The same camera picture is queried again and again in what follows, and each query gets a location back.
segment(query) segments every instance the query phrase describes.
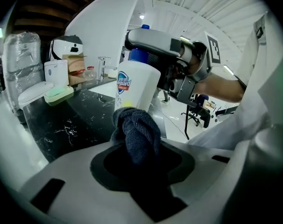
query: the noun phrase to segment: ceiling light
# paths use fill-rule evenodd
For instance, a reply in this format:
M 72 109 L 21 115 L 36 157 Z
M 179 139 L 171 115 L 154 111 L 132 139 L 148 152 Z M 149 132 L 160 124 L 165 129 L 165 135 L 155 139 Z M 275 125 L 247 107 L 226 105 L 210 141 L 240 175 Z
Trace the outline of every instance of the ceiling light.
M 190 41 L 190 39 L 189 38 L 187 38 L 187 37 L 185 37 L 185 36 L 180 36 L 180 38 L 182 39 L 182 40 L 185 40 L 185 41 Z
M 226 68 L 227 71 L 230 72 L 232 76 L 234 75 L 234 73 L 226 65 L 224 65 L 224 68 Z
M 0 28 L 0 38 L 3 37 L 3 34 L 2 34 L 2 29 Z

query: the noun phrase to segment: chrome faucet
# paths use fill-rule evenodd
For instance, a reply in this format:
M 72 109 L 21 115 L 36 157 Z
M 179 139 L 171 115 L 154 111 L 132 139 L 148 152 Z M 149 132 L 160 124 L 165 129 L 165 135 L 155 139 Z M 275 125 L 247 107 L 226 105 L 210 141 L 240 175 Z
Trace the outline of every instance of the chrome faucet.
M 98 72 L 97 72 L 97 80 L 103 80 L 104 79 L 104 70 L 106 69 L 112 69 L 117 70 L 117 66 L 111 66 L 110 65 L 110 57 L 106 56 L 99 56 L 98 57 Z

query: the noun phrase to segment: white floor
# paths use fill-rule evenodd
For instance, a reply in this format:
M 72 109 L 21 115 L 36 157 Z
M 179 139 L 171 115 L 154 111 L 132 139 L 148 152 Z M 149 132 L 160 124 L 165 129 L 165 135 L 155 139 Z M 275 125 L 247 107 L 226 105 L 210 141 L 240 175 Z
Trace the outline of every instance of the white floor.
M 48 161 L 35 143 L 27 126 L 12 113 L 4 91 L 0 94 L 0 178 L 18 191 Z
M 90 91 L 110 97 L 115 97 L 115 89 L 116 81 L 92 88 L 90 89 Z M 162 91 L 159 93 L 159 99 L 164 100 Z M 186 105 L 176 101 L 173 98 L 170 98 L 168 104 L 161 102 L 161 105 L 162 112 L 164 114 L 164 123 L 167 138 L 170 140 L 185 143 L 187 141 L 187 138 L 184 134 L 185 114 L 181 115 L 181 113 L 186 112 Z M 203 123 L 204 122 L 201 121 L 201 124 L 196 127 L 194 120 L 190 119 L 188 121 L 187 134 L 190 139 L 204 131 Z M 209 125 L 208 129 L 212 126 L 214 126 L 213 119 L 211 119 L 211 124 Z

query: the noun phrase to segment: desk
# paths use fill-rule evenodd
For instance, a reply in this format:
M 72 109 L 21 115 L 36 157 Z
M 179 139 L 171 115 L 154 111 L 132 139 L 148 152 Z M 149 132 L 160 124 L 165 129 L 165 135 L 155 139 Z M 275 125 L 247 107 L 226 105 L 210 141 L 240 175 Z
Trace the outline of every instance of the desk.
M 40 98 L 24 107 L 24 115 L 38 147 L 45 158 L 52 162 L 58 157 L 82 148 L 108 142 L 114 131 L 112 114 L 114 98 L 88 89 L 115 81 L 104 78 L 102 82 L 89 81 L 75 89 L 74 96 L 56 105 L 49 106 Z M 153 98 L 149 114 L 166 138 L 164 120 Z

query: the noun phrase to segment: white ceiling panel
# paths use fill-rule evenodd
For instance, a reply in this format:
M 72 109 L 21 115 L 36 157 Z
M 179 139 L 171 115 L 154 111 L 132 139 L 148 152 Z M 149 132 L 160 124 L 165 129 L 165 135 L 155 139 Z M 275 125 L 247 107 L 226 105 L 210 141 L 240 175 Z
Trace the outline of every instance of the white ceiling panel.
M 140 19 L 140 15 L 144 14 L 145 6 L 143 0 L 138 0 L 131 15 L 128 29 L 131 30 L 140 27 L 142 25 L 142 19 Z
M 267 10 L 261 0 L 152 0 L 152 29 L 192 40 L 206 31 L 219 40 L 221 60 L 232 70 L 257 21 Z

